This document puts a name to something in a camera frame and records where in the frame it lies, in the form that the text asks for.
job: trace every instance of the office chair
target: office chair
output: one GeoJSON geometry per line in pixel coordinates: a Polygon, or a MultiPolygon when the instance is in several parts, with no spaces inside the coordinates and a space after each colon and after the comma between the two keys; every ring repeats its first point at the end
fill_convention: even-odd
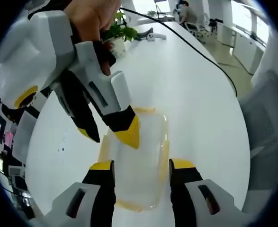
{"type": "Polygon", "coordinates": [[[25,179],[24,166],[8,166],[8,174],[10,177],[19,176],[25,179]]]}
{"type": "Polygon", "coordinates": [[[209,25],[209,17],[208,14],[204,13],[200,16],[197,17],[197,21],[195,23],[189,23],[185,22],[185,27],[186,29],[193,34],[194,37],[198,38],[198,35],[203,35],[207,33],[205,27],[209,25]]]}
{"type": "Polygon", "coordinates": [[[278,77],[268,71],[240,106],[251,149],[251,172],[243,212],[258,214],[278,184],[278,77]]]}

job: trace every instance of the desk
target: desk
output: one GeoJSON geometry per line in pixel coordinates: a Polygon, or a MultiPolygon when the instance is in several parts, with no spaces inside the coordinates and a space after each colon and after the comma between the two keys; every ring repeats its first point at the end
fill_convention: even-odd
{"type": "MultiPolygon", "coordinates": [[[[175,29],[207,57],[202,44],[175,22],[175,29]]],[[[168,118],[170,157],[193,161],[205,179],[212,179],[242,208],[249,182],[250,148],[246,125],[237,98],[225,75],[160,24],[154,28],[167,40],[126,44],[127,54],[112,72],[126,75],[134,106],[155,107],[168,118]]],[[[99,134],[107,127],[95,110],[99,134]]],[[[35,125],[26,164],[26,182],[45,214],[52,200],[74,182],[81,182],[98,159],[100,144],[78,132],[54,93],[35,125]]],[[[174,226],[167,181],[159,205],[135,213],[115,208],[113,226],[174,226]]]]}
{"type": "MultiPolygon", "coordinates": [[[[175,17],[173,15],[168,15],[168,16],[160,15],[159,18],[160,18],[159,20],[162,21],[162,22],[175,21],[175,17]]],[[[144,25],[144,24],[151,24],[151,23],[155,23],[155,22],[153,20],[148,19],[148,18],[141,17],[137,20],[136,25],[144,25]]]]}

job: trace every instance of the finger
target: finger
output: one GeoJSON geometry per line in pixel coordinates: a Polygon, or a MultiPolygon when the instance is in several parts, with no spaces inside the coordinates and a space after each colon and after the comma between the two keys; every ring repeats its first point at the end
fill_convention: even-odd
{"type": "Polygon", "coordinates": [[[110,76],[110,66],[108,61],[104,61],[100,63],[101,71],[104,75],[110,76]]]}
{"type": "Polygon", "coordinates": [[[115,47],[115,45],[111,42],[105,42],[103,43],[103,46],[109,51],[112,51],[112,49],[115,47]]]}
{"type": "Polygon", "coordinates": [[[114,20],[115,20],[116,13],[117,13],[117,11],[114,11],[113,15],[111,15],[111,19],[108,21],[108,23],[104,27],[101,28],[101,31],[107,31],[110,29],[112,22],[114,22],[114,20]]]}
{"type": "Polygon", "coordinates": [[[114,22],[116,13],[117,13],[118,9],[120,8],[120,6],[121,6],[120,0],[117,0],[113,15],[111,16],[111,20],[108,21],[108,23],[102,28],[102,31],[107,31],[110,29],[110,26],[111,26],[112,22],[114,22]]]}
{"type": "Polygon", "coordinates": [[[82,41],[100,41],[99,23],[98,19],[94,19],[91,23],[79,22],[74,24],[82,41]]]}

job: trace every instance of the floor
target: floor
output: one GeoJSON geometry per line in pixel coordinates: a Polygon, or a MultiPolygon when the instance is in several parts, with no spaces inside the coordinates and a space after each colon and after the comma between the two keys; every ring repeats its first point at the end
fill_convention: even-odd
{"type": "Polygon", "coordinates": [[[246,96],[251,90],[252,75],[233,56],[233,48],[217,41],[215,34],[203,37],[201,40],[205,42],[203,45],[234,82],[238,91],[238,99],[246,96]]]}

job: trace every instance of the human hand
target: human hand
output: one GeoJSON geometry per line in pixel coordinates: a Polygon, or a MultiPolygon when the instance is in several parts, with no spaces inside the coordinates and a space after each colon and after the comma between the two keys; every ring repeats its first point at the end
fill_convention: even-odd
{"type": "Polygon", "coordinates": [[[109,30],[120,0],[72,0],[64,12],[82,41],[100,41],[100,30],[109,30]]]}

